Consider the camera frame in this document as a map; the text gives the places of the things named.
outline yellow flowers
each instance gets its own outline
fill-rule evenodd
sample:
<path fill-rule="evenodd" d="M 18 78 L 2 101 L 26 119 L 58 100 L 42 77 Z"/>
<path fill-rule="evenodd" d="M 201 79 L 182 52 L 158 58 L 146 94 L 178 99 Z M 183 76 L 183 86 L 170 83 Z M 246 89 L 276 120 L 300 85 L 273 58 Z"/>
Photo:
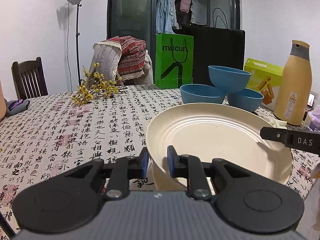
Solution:
<path fill-rule="evenodd" d="M 96 62 L 93 63 L 93 66 L 97 69 L 100 64 Z M 81 106 L 89 103 L 90 100 L 100 97 L 110 98 L 113 97 L 114 94 L 119 93 L 119 89 L 115 86 L 117 84 L 116 81 L 106 80 L 104 75 L 98 73 L 98 71 L 93 73 L 93 78 L 90 72 L 85 69 L 83 71 L 88 79 L 87 81 L 82 81 L 82 84 L 79 86 L 79 91 L 76 94 L 71 95 L 76 105 Z M 86 85 L 89 81 L 94 81 L 94 84 L 88 89 Z"/>

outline stacked blue bowls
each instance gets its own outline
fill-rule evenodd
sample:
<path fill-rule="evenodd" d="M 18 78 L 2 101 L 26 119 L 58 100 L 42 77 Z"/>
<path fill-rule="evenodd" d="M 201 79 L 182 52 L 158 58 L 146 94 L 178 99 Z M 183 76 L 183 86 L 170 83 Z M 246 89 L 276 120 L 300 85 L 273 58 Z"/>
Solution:
<path fill-rule="evenodd" d="M 216 103 L 222 104 L 226 93 L 207 85 L 187 84 L 180 87 L 183 103 Z"/>
<path fill-rule="evenodd" d="M 245 88 L 251 73 L 239 69 L 209 66 L 209 76 L 212 84 L 227 94 L 230 106 L 254 112 L 261 104 L 263 95 Z"/>
<path fill-rule="evenodd" d="M 251 73 L 235 68 L 209 66 L 213 86 L 188 84 L 180 87 L 183 103 L 222 104 L 225 96 L 230 106 L 254 112 L 261 104 L 263 95 L 245 88 Z"/>

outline chair backrest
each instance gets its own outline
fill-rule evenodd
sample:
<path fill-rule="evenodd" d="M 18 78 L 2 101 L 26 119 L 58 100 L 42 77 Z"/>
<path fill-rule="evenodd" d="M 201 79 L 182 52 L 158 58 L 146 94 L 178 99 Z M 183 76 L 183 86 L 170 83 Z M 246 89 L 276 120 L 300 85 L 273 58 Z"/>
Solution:
<path fill-rule="evenodd" d="M 41 58 L 12 64 L 12 75 L 19 99 L 47 96 Z"/>

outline blue gripper pad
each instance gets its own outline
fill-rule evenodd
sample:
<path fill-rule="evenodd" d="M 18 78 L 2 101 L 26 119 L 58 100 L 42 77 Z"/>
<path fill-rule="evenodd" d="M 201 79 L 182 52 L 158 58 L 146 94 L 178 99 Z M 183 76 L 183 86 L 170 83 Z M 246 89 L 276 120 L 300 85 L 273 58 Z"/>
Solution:
<path fill-rule="evenodd" d="M 167 162 L 169 166 L 170 176 L 173 177 L 173 158 L 170 147 L 167 147 Z"/>
<path fill-rule="evenodd" d="M 147 177 L 148 163 L 149 163 L 149 152 L 146 149 L 143 153 L 143 159 L 142 159 L 142 176 L 143 176 L 143 178 Z"/>

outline table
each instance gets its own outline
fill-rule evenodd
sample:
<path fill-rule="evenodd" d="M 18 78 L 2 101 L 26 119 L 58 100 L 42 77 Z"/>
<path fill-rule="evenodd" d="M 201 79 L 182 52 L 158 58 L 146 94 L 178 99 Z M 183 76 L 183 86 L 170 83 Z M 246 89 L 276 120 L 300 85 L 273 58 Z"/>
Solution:
<path fill-rule="evenodd" d="M 129 86 L 114 98 L 83 106 L 75 106 L 70 95 L 33 98 L 28 110 L 0 122 L 0 211 L 12 228 L 18 227 L 11 204 L 19 191 L 95 158 L 113 163 L 139 155 L 150 120 L 182 104 L 179 89 L 159 90 L 154 85 Z M 263 107 L 256 114 L 273 116 Z M 320 159 L 298 150 L 292 154 L 287 185 L 305 199 L 315 182 L 310 173 Z M 155 190 L 150 170 L 147 178 L 131 180 L 130 188 Z"/>

